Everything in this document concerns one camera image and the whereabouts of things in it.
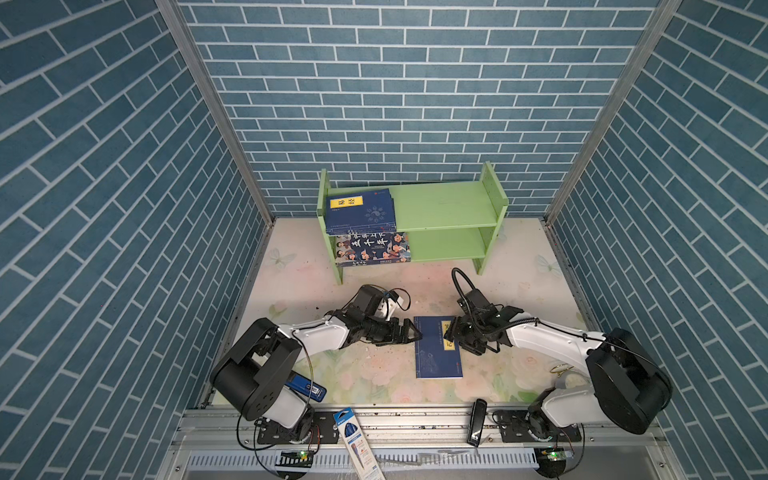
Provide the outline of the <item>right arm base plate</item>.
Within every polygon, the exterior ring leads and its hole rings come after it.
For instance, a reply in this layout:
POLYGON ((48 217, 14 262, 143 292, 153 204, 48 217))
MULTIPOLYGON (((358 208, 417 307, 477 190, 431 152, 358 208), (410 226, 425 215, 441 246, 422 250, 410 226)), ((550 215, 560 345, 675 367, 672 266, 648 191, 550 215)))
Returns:
POLYGON ((583 440, 579 425, 557 427, 542 414, 527 409, 498 409, 491 412, 490 418, 504 443, 564 442, 569 445, 583 440))

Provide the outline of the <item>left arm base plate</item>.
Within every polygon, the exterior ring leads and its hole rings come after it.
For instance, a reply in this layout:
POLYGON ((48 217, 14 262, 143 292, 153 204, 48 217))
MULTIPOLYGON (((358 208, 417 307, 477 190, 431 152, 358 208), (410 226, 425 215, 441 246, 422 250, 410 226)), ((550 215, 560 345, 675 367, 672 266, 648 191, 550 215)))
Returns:
POLYGON ((257 434, 258 444, 288 445, 307 443, 314 445, 336 444, 339 433, 333 414, 313 411, 312 418, 304 416, 294 427, 284 427, 277 421, 263 419, 257 434))

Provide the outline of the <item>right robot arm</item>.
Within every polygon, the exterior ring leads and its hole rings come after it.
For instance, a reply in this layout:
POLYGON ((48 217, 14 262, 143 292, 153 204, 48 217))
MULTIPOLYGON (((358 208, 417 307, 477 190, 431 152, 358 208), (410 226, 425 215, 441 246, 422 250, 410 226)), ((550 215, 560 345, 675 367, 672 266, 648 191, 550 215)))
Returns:
POLYGON ((610 422, 643 434, 674 391, 669 375, 621 328, 584 331, 545 322, 517 307, 490 306, 454 318, 444 339, 477 356, 498 353, 502 346, 536 351, 584 378, 573 387, 549 387, 529 405, 525 421, 542 441, 571 425, 590 423, 610 422))

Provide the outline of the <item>colourful illustrated book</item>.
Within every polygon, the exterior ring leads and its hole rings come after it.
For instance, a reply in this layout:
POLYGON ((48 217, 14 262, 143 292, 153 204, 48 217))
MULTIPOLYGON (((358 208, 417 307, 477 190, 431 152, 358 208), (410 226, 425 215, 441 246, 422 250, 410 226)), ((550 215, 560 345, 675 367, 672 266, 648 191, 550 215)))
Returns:
POLYGON ((401 232, 342 235, 333 245, 340 267, 407 263, 412 258, 407 236, 401 232))

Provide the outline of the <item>dark blue book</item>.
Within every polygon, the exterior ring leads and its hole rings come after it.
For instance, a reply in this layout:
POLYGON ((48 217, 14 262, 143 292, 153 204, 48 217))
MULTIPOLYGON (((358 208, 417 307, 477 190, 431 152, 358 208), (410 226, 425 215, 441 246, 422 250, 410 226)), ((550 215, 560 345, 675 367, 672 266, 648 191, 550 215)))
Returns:
POLYGON ((415 342, 417 379, 458 379, 463 377, 459 348, 444 338, 454 317, 419 316, 414 319, 422 338, 415 342))
POLYGON ((394 201, 388 189, 333 196, 324 214, 328 235, 362 235, 396 230, 394 201))

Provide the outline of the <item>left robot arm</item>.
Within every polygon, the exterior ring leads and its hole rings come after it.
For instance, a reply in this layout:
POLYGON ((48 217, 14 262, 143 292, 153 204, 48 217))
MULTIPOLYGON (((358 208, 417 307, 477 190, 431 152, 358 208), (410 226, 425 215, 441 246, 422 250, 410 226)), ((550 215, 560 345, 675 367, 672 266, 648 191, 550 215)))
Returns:
POLYGON ((309 385, 288 386, 300 360, 365 341, 377 347, 411 344, 423 338, 415 323, 395 316, 402 289, 385 290, 365 284, 341 308, 296 326, 255 320, 213 368, 210 382, 242 418, 264 418, 291 432, 296 441, 308 435, 314 414, 309 385))

